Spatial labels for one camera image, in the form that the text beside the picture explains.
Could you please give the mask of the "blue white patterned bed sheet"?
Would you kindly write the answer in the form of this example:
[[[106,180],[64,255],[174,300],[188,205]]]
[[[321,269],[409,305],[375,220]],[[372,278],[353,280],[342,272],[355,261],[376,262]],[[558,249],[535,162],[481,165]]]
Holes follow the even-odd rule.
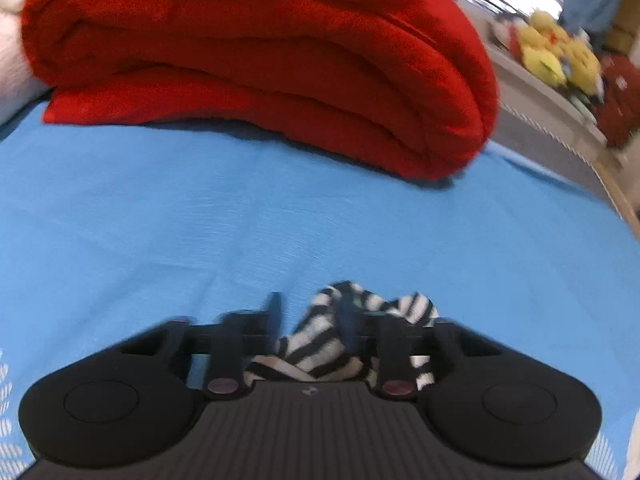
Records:
[[[235,122],[1,129],[1,474],[30,465],[17,423],[41,376],[176,316],[207,323],[327,284],[446,318],[585,382],[590,463],[639,471],[639,245],[593,192],[488,144],[413,184]]]

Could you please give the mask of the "white windowsill ledge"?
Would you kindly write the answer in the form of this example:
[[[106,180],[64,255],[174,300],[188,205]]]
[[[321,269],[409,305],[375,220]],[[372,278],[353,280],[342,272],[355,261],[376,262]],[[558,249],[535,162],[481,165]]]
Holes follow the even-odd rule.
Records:
[[[624,153],[609,150],[602,132],[559,92],[530,74],[512,55],[491,39],[491,15],[471,3],[460,8],[472,22],[491,60],[500,90],[501,106],[520,115],[535,128],[553,134],[587,162],[610,162],[615,169],[626,166]]]

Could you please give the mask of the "red folded blanket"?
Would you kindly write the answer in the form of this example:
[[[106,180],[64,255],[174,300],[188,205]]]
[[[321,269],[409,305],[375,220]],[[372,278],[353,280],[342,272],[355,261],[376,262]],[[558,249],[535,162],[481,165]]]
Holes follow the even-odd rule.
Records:
[[[406,179],[464,169],[499,90],[454,0],[26,0],[46,122],[250,122]]]

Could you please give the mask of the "yellow plush toy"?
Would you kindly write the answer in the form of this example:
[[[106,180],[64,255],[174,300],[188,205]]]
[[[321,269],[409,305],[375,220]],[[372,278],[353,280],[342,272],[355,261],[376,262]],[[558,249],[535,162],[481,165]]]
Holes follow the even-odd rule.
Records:
[[[535,11],[512,25],[510,51],[534,77],[555,90],[586,96],[602,89],[601,64],[585,35],[570,36],[549,13]]]

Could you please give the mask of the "red plush toy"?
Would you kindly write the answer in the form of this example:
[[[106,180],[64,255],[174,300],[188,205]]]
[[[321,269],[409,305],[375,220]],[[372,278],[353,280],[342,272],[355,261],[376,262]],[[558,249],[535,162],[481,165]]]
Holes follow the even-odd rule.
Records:
[[[596,109],[597,124],[609,148],[624,148],[639,132],[639,69],[623,55],[601,60],[603,103]]]

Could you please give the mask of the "beige folded blanket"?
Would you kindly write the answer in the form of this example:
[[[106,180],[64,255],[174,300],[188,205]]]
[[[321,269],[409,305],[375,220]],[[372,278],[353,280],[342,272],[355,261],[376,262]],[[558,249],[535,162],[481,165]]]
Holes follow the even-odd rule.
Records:
[[[21,16],[26,0],[1,0],[1,123],[48,90],[32,73],[22,44]]]

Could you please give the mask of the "black white striped garment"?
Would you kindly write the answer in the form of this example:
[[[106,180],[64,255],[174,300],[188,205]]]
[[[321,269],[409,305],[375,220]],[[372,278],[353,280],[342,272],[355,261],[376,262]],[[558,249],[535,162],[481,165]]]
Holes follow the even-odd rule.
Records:
[[[277,342],[276,351],[255,356],[244,370],[244,382],[347,382],[363,380],[373,387],[378,357],[373,350],[350,353],[338,336],[338,303],[349,300],[357,312],[401,318],[420,327],[434,325],[439,313],[427,296],[416,292],[386,300],[355,282],[326,286],[312,298],[295,330]]]

